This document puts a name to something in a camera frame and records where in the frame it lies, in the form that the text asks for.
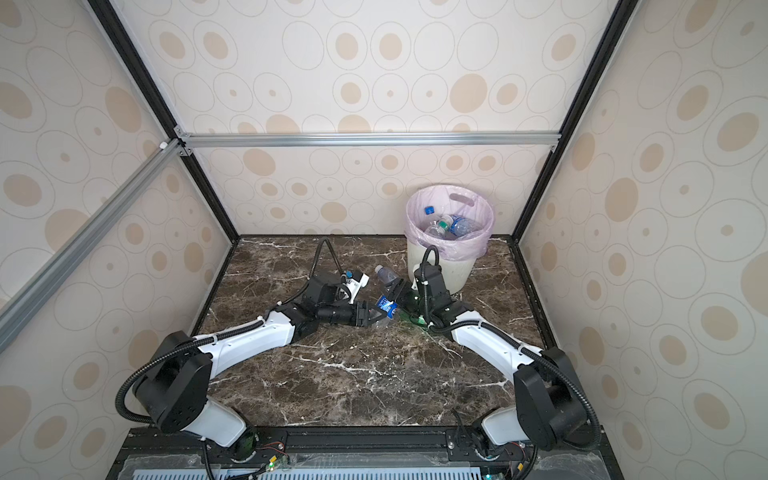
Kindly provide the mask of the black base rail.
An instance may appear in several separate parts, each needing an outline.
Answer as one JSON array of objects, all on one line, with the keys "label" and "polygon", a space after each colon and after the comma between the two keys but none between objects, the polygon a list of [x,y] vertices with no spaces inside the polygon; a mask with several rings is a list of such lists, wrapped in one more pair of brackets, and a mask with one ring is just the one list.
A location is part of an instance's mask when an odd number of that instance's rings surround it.
[{"label": "black base rail", "polygon": [[154,428],[129,432],[110,479],[619,479],[608,441],[582,452],[528,441],[479,455],[468,430],[422,427],[263,427],[244,461],[212,442]]}]

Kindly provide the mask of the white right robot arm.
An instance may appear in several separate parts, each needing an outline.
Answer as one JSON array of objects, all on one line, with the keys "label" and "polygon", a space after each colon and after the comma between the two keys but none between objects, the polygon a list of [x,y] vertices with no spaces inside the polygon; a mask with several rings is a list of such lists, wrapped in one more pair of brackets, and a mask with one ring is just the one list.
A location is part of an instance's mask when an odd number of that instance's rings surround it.
[{"label": "white right robot arm", "polygon": [[447,289],[441,267],[419,266],[412,282],[388,267],[376,274],[385,285],[381,308],[422,320],[428,331],[452,339],[513,383],[515,404],[497,408],[473,423],[470,436],[481,457],[507,444],[529,442],[549,451],[563,444],[591,450],[600,440],[594,407],[564,351],[529,345],[486,321]]}]

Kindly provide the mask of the small crushed bottle blue cap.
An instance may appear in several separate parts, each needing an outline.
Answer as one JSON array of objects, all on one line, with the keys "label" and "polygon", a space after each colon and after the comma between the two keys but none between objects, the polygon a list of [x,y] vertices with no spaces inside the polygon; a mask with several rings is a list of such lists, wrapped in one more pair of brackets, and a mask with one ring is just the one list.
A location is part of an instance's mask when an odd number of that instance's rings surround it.
[{"label": "small crushed bottle blue cap", "polygon": [[374,328],[386,328],[394,322],[398,304],[382,295],[375,303],[372,310],[372,326]]}]

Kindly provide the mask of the pink bin liner bag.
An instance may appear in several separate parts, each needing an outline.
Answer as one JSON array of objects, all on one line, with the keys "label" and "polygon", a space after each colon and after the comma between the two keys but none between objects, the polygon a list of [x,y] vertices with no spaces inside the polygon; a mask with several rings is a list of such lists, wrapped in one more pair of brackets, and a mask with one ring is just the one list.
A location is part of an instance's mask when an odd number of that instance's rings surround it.
[{"label": "pink bin liner bag", "polygon": [[415,192],[406,203],[405,236],[415,245],[434,245],[443,260],[482,257],[495,222],[481,195],[457,185],[439,184]]}]

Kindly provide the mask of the clear bottle purple tint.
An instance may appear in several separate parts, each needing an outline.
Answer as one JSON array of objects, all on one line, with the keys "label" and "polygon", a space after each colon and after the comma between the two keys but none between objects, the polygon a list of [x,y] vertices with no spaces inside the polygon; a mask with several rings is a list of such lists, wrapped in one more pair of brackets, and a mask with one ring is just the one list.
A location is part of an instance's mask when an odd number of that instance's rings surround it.
[{"label": "clear bottle purple tint", "polygon": [[385,289],[393,287],[401,280],[401,277],[394,270],[383,265],[377,265],[375,267],[375,273],[377,279]]}]

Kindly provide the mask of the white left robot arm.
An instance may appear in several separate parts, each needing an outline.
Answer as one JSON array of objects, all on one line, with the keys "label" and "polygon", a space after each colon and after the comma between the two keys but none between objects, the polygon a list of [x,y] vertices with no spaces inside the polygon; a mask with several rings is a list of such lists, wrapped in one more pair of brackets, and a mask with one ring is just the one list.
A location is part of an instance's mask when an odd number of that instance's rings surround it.
[{"label": "white left robot arm", "polygon": [[242,415],[208,395],[211,379],[252,357],[298,342],[321,324],[369,327],[387,318],[357,300],[368,282],[360,272],[314,275],[266,315],[227,330],[168,335],[152,359],[120,387],[115,405],[126,419],[164,434],[186,432],[242,455],[256,433]]}]

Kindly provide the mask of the horizontal aluminium rail back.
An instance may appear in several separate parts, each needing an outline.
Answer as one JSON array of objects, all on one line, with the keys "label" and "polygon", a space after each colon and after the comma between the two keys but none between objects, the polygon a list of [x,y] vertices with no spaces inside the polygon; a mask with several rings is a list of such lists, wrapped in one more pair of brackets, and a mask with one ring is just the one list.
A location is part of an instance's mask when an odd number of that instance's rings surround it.
[{"label": "horizontal aluminium rail back", "polygon": [[192,148],[218,147],[402,147],[556,145],[556,131],[378,132],[305,134],[191,134],[181,140]]}]

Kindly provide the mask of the aluminium rail left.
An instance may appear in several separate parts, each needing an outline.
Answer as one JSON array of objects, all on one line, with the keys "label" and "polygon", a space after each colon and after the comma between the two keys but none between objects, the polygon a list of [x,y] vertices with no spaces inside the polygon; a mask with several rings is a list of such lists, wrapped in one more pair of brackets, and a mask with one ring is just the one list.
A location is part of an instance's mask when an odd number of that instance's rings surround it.
[{"label": "aluminium rail left", "polygon": [[169,139],[92,215],[1,311],[1,348],[7,349],[65,280],[118,223],[182,143]]}]

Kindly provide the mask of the white waste bin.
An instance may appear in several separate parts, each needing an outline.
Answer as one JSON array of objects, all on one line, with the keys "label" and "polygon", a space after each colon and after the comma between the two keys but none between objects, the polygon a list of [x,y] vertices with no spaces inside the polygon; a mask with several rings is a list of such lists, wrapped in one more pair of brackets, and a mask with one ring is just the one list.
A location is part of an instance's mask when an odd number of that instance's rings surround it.
[{"label": "white waste bin", "polygon": [[[407,242],[408,272],[411,282],[415,281],[415,271],[420,264],[426,248]],[[476,260],[440,260],[445,285],[451,294],[458,293],[466,284]]]}]

